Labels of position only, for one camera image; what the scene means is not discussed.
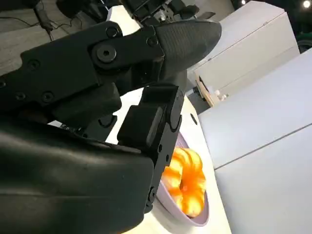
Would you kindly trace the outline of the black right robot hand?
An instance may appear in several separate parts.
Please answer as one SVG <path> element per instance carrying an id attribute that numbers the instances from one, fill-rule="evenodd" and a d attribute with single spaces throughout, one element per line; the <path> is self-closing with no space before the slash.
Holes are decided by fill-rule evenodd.
<path id="1" fill-rule="evenodd" d="M 0 78 L 0 231 L 116 234 L 153 207 L 187 69 L 221 38 L 184 20 L 123 35 L 112 21 L 21 54 Z"/>

